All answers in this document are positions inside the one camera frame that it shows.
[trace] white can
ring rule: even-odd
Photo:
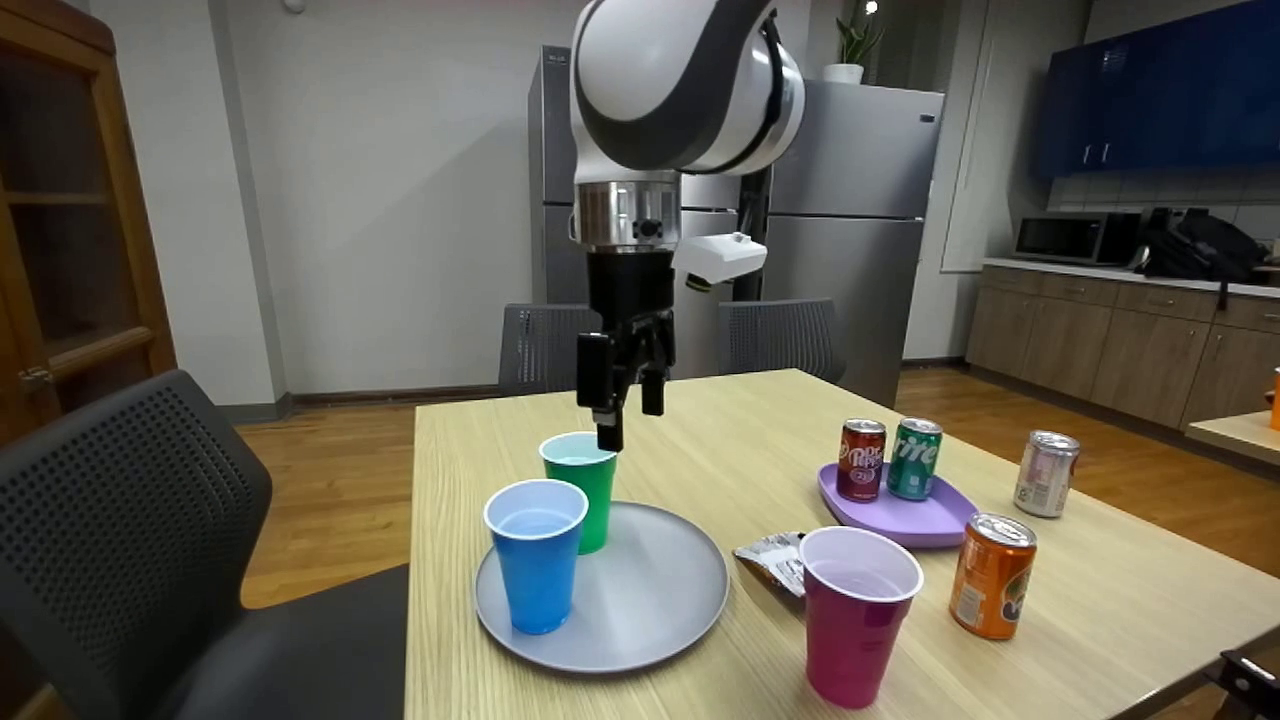
[[[1016,473],[1013,504],[1028,515],[1066,515],[1082,444],[1060,432],[1032,432]]]

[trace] green soda can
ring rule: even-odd
[[[933,496],[933,467],[942,449],[944,449],[944,429],[936,429],[925,416],[903,416],[898,423],[888,496],[925,504]]]

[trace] red soda can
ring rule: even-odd
[[[852,504],[875,504],[886,475],[886,423],[852,418],[840,429],[838,493]]]

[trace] gray plate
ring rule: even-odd
[[[555,671],[638,671],[710,635],[729,603],[721,547],[687,518],[614,504],[607,544],[578,563],[570,618],[547,635],[511,627],[506,571],[490,552],[478,571],[486,630],[529,664]]]

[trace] appliance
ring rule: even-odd
[[[942,132],[942,91],[805,82],[805,122],[768,175],[765,299],[838,302],[838,378],[891,402],[908,335]],[[681,181],[681,232],[741,228],[738,175]],[[572,243],[570,52],[543,47],[531,79],[531,299],[584,302],[584,250]],[[676,375],[723,367],[734,289],[676,280]]]
[[[590,302],[590,258],[572,243],[570,47],[543,47],[529,87],[531,299]]]
[[[840,385],[891,402],[944,97],[805,82],[768,181],[765,295],[834,295]]]
[[[1026,216],[1013,250],[1056,264],[1129,267],[1139,246],[1139,211]]]

